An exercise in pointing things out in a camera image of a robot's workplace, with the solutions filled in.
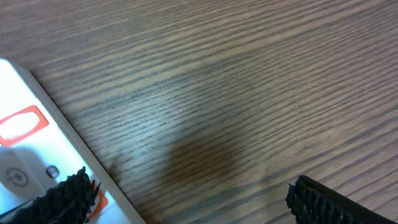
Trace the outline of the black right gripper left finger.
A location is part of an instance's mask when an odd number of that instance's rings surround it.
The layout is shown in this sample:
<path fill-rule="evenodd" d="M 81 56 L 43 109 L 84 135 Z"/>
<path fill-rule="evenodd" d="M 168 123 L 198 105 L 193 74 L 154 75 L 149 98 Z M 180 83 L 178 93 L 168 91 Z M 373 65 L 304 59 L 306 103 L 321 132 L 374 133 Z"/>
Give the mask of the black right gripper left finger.
<path fill-rule="evenodd" d="M 85 224 L 96 205 L 100 184 L 80 169 L 45 194 L 1 215 L 1 224 Z"/>

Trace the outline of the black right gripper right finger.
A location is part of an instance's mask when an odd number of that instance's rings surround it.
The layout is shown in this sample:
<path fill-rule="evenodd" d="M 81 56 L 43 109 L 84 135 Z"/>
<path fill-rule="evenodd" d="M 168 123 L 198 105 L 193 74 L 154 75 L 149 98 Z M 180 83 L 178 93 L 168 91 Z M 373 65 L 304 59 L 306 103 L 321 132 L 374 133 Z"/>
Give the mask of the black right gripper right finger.
<path fill-rule="evenodd" d="M 397 224 L 306 175 L 289 184 L 285 201 L 298 224 Z"/>

